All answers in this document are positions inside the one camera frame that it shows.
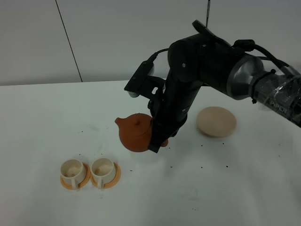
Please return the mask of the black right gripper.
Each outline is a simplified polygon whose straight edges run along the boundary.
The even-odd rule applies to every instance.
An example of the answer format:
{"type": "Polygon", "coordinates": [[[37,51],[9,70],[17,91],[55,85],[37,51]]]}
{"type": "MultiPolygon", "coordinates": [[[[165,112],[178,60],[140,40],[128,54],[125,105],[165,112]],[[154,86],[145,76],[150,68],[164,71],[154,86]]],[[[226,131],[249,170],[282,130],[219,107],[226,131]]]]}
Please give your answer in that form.
{"type": "Polygon", "coordinates": [[[169,71],[163,87],[157,90],[158,97],[148,103],[152,115],[149,150],[157,153],[186,122],[188,110],[202,85],[200,80],[182,82],[176,73],[169,71]]]}

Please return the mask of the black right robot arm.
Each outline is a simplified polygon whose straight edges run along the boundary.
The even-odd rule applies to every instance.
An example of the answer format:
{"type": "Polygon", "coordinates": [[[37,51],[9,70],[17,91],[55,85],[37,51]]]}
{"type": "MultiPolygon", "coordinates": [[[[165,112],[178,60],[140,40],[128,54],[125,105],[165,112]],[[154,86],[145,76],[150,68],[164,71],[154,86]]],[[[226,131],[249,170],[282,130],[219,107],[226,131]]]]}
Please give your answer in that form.
{"type": "Polygon", "coordinates": [[[235,99],[251,98],[293,124],[301,124],[301,75],[253,40],[230,45],[199,21],[197,34],[174,42],[168,49],[169,73],[156,98],[148,104],[151,138],[157,152],[186,122],[201,86],[210,86],[235,99]]]}

